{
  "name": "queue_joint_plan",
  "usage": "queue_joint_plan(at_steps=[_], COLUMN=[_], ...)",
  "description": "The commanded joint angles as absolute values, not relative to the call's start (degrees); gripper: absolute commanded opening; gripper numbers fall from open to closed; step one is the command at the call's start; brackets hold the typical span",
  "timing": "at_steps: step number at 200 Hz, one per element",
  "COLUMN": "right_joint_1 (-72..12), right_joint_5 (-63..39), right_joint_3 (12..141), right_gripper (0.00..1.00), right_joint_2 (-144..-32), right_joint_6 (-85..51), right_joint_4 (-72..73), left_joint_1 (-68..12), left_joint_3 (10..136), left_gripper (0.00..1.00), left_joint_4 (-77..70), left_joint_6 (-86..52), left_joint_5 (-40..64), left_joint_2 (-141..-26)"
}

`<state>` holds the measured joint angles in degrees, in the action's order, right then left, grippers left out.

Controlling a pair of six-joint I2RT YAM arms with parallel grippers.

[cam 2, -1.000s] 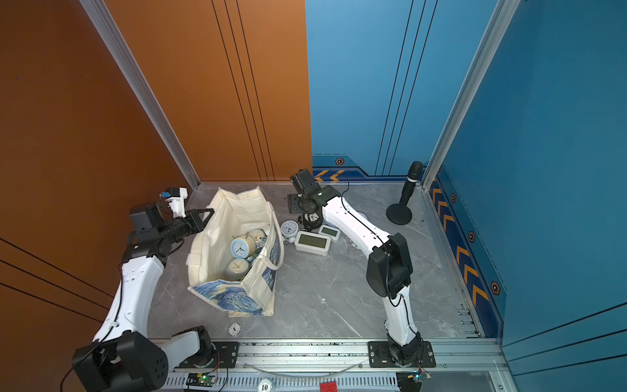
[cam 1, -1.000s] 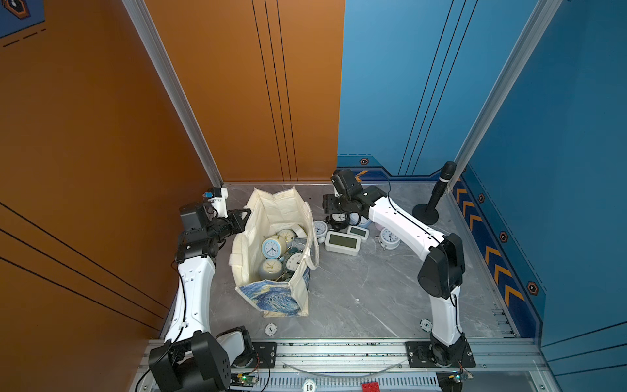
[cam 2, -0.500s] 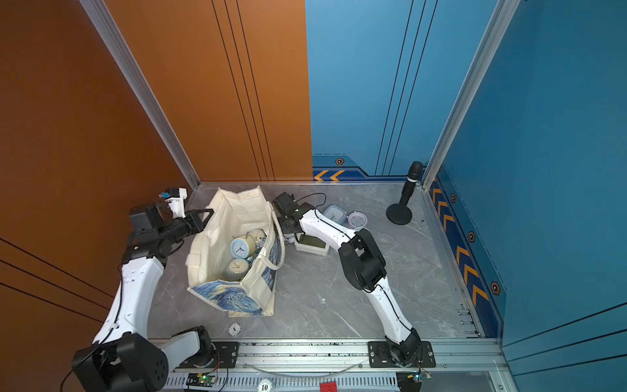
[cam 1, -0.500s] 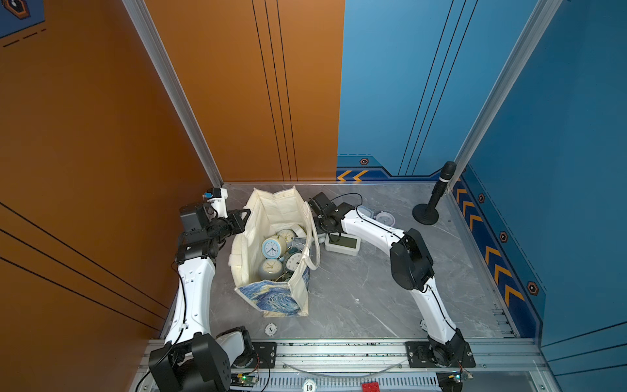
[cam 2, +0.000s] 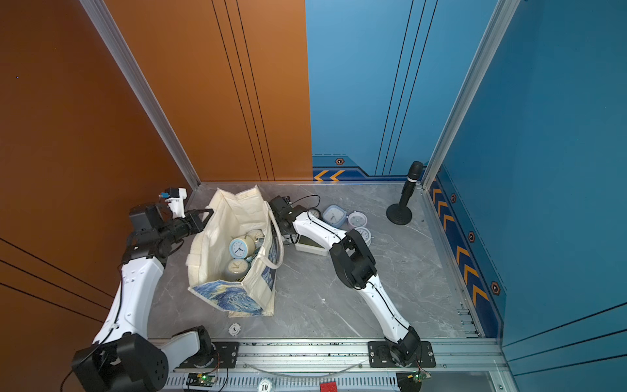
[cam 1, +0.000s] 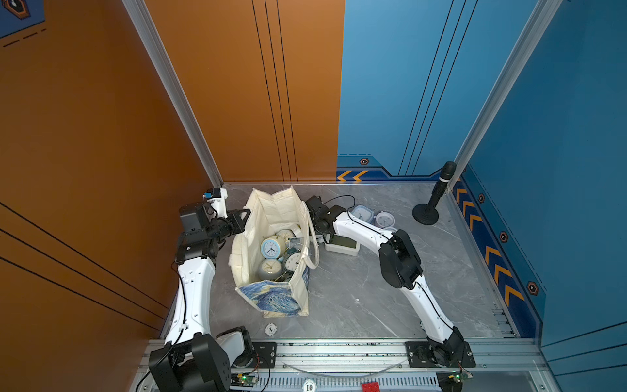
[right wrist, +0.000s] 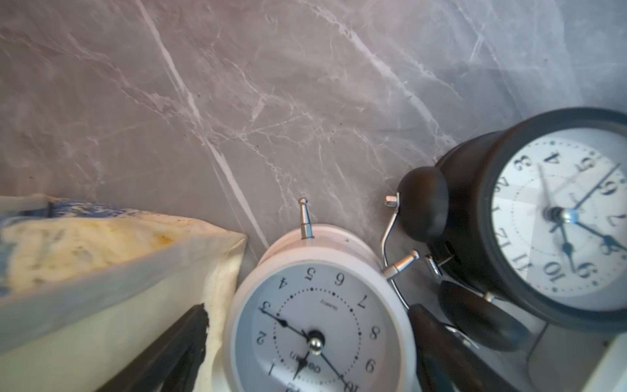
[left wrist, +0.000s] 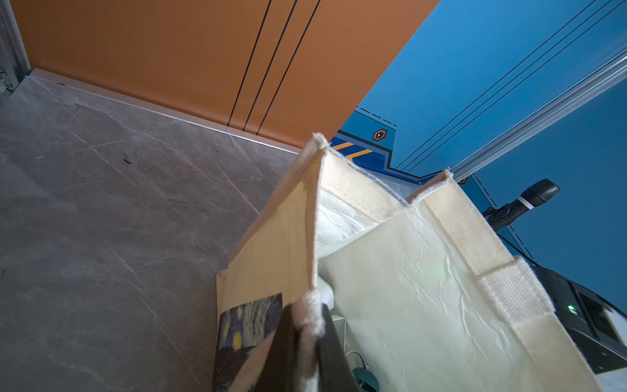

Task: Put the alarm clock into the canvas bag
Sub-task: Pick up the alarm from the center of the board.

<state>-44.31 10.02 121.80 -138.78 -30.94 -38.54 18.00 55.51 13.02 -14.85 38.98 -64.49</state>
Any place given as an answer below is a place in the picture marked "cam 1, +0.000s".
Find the large white digital clock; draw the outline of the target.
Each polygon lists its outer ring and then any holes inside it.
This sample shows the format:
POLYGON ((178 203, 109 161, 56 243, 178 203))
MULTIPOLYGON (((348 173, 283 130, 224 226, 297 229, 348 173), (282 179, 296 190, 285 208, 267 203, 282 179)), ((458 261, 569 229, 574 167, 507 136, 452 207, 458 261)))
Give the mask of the large white digital clock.
POLYGON ((339 253, 347 256, 357 256, 360 244, 352 238, 334 235, 325 243, 325 249, 331 253, 339 253))

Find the dark teal alarm clock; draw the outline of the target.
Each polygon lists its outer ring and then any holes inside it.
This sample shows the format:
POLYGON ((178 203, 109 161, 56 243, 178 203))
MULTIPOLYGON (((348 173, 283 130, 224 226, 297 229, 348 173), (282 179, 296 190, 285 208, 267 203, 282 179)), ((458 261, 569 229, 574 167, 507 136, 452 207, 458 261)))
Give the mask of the dark teal alarm clock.
POLYGON ((301 257, 302 253, 292 253, 286 256, 283 262, 283 267, 285 271, 295 273, 300 265, 301 257))

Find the yellow blue twin-bell clock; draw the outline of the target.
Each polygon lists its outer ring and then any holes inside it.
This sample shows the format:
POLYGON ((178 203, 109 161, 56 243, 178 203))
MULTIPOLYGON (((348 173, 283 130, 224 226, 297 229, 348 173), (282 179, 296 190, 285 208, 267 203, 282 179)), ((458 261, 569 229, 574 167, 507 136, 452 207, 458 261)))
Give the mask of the yellow blue twin-bell clock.
POLYGON ((261 254, 264 259, 278 260, 287 251, 287 243, 288 241, 282 236, 270 236, 261 243, 261 254))

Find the cream canvas bag starry print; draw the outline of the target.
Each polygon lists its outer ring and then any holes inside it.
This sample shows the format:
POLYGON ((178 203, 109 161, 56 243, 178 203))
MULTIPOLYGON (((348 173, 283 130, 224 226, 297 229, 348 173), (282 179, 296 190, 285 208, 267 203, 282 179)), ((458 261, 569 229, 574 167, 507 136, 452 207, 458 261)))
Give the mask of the cream canvas bag starry print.
POLYGON ((307 316, 310 272, 319 266, 319 249, 305 202, 292 187, 274 194, 255 189, 245 207, 251 215, 245 231, 234 237, 229 260, 236 291, 266 318, 307 316), (290 240, 278 261, 283 266, 286 256, 302 253, 297 271, 283 268, 276 280, 259 280, 257 268, 265 260, 261 243, 290 224, 298 224, 303 237, 290 240))

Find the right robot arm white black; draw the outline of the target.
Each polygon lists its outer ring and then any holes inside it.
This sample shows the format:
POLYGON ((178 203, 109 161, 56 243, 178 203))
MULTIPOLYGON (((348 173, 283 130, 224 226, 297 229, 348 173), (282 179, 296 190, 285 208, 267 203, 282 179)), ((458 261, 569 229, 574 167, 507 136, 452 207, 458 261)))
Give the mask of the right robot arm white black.
POLYGON ((337 235, 349 238, 379 256, 383 279, 405 295, 421 320, 429 361, 440 367, 460 364, 465 357, 465 338, 429 289, 421 258, 408 233, 369 224, 344 207, 328 207, 318 196, 307 199, 305 205, 317 234, 328 239, 337 235))

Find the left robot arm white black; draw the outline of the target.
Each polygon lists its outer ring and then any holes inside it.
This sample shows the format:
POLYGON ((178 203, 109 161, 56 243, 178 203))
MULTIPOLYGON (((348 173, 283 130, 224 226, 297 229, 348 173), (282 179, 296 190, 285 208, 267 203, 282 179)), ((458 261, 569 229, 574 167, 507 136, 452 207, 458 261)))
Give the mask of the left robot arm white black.
POLYGON ((184 227, 173 262, 176 306, 163 348, 152 351, 149 371, 161 391, 228 391, 232 367, 257 367, 259 359, 244 327, 217 336, 210 329, 210 299, 216 259, 227 238, 243 233, 250 212, 229 210, 223 189, 184 206, 184 227))

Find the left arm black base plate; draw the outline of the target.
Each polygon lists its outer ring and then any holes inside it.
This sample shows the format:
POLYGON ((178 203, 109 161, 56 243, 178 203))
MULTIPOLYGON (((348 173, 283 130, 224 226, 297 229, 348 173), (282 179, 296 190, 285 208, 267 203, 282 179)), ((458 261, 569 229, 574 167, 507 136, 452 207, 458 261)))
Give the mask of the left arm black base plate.
POLYGON ((276 341, 253 341, 251 354, 242 354, 232 364, 232 369, 274 369, 278 344, 276 341))

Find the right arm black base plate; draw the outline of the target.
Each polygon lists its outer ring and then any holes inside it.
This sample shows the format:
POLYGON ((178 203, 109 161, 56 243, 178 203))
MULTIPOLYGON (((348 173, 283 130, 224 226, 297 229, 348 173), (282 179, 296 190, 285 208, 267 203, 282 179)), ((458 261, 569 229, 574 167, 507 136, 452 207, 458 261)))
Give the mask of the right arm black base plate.
POLYGON ((470 344, 463 341, 454 351, 446 351, 444 345, 432 345, 428 341, 405 343, 411 368, 475 368, 477 366, 470 344))

